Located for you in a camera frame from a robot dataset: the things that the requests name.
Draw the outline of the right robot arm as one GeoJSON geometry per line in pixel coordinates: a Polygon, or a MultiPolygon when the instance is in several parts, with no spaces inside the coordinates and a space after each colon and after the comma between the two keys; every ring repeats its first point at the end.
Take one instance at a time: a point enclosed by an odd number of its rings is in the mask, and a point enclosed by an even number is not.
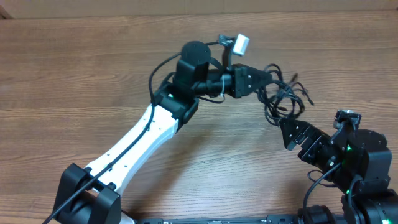
{"type": "Polygon", "coordinates": [[[397,192],[389,188],[392,152],[383,134],[360,129],[360,121],[360,114],[338,110],[331,136],[305,121],[279,121],[285,148],[301,146],[298,157],[322,173],[307,190],[295,223],[397,223],[397,192]],[[342,215],[308,205],[323,180],[342,191],[342,215]]]}

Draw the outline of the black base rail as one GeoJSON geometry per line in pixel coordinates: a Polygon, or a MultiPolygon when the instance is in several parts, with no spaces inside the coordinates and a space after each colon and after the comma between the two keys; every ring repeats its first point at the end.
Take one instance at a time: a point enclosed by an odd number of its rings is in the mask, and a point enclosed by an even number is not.
{"type": "Polygon", "coordinates": [[[266,217],[246,218],[186,218],[162,219],[141,218],[137,224],[299,224],[304,223],[298,215],[268,215],[266,217]]]}

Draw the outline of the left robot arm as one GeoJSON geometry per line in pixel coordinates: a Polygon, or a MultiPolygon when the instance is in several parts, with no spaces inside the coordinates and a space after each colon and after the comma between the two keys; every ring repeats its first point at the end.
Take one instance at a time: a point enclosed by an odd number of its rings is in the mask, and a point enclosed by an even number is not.
{"type": "Polygon", "coordinates": [[[247,96],[271,82],[271,76],[247,65],[233,65],[245,44],[224,44],[222,61],[211,55],[209,43],[186,43],[174,55],[177,67],[150,90],[150,105],[141,119],[111,149],[85,167],[69,165],[58,186],[50,220],[60,223],[134,223],[121,208],[126,187],[163,143],[173,138],[198,109],[199,100],[217,96],[247,96]]]}

